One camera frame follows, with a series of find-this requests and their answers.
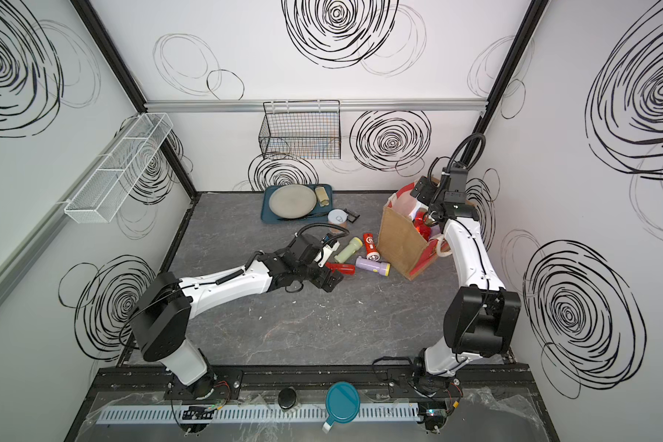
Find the red flashlight top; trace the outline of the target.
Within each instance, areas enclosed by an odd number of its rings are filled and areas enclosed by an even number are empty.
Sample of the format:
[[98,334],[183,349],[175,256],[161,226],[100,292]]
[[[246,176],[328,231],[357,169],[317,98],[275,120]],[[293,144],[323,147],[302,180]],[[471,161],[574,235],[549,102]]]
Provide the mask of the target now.
[[357,271],[355,265],[348,263],[326,263],[325,266],[332,271],[337,271],[345,276],[353,276]]

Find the light green flashlight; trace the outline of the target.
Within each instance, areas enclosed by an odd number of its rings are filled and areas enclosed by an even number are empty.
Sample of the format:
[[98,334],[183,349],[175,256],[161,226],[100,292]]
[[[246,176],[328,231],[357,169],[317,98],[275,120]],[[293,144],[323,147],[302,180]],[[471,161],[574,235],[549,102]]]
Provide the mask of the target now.
[[346,263],[353,257],[362,247],[364,243],[358,237],[350,239],[347,246],[345,246],[334,258],[337,263]]

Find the brown jute tote bag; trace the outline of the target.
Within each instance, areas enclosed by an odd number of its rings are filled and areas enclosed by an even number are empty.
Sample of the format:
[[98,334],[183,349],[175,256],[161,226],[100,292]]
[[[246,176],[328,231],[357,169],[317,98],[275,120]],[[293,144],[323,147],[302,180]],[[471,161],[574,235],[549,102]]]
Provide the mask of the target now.
[[383,206],[378,242],[381,258],[410,281],[438,259],[452,255],[449,244],[438,232],[430,230],[426,239],[414,225],[412,216],[422,211],[421,204],[411,195],[416,184],[406,184]]

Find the red white flashlight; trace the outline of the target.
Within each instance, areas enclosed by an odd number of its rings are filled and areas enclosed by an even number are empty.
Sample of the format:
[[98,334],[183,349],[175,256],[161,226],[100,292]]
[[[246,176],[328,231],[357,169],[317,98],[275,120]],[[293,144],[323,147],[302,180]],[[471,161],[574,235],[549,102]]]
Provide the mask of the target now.
[[371,233],[365,233],[363,235],[363,241],[366,248],[366,259],[374,262],[380,261],[380,253],[374,236]]

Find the purple flashlight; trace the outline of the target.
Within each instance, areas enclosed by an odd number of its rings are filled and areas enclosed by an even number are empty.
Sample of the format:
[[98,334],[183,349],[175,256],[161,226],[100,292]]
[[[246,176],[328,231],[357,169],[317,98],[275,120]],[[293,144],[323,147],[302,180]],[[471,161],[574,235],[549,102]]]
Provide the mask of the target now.
[[381,276],[388,276],[390,274],[390,264],[389,263],[384,263],[384,262],[379,262],[379,261],[371,261],[366,258],[362,257],[357,257],[355,260],[355,266],[359,269],[372,272],[375,274],[380,274]]

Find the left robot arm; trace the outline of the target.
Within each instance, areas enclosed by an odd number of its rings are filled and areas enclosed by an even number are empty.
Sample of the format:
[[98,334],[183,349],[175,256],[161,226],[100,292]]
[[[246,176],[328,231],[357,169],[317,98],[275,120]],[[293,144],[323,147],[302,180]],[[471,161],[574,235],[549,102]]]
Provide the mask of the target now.
[[327,261],[346,236],[340,232],[319,239],[299,231],[287,246],[259,250],[243,265],[222,272],[182,278],[159,274],[129,311],[125,327],[145,362],[162,364],[176,386],[202,396],[215,388],[217,374],[187,338],[189,322],[233,301],[307,282],[332,292],[344,276]]

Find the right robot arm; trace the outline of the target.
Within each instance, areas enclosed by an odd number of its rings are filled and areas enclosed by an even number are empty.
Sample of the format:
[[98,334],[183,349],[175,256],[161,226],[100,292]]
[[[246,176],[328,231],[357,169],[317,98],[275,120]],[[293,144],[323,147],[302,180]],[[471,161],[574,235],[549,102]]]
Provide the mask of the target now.
[[467,202],[467,175],[466,166],[451,160],[438,183],[428,176],[411,191],[440,225],[459,281],[443,336],[421,356],[429,376],[453,378],[473,361],[506,355],[521,311],[519,295],[506,289],[491,264],[478,209]]

